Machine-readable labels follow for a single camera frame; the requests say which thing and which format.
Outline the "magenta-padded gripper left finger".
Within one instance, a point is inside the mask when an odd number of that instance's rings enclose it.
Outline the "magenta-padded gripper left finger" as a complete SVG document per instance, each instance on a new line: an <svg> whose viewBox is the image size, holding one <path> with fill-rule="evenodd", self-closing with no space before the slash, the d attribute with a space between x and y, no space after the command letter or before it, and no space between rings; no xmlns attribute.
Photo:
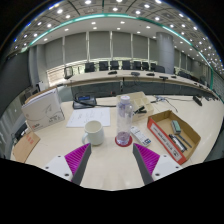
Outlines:
<svg viewBox="0 0 224 224"><path fill-rule="evenodd" d="M80 185L90 155L91 144L87 143L65 156L56 156L43 169L76 185Z"/></svg>

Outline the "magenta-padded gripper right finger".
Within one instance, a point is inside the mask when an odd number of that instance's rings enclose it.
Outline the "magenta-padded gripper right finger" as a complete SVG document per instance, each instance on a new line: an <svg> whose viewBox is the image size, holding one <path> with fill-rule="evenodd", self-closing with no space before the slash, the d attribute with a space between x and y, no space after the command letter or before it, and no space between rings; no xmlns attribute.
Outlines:
<svg viewBox="0 0 224 224"><path fill-rule="evenodd" d="M169 155L159 155L137 143L133 144L133 155L145 185L182 169Z"/></svg>

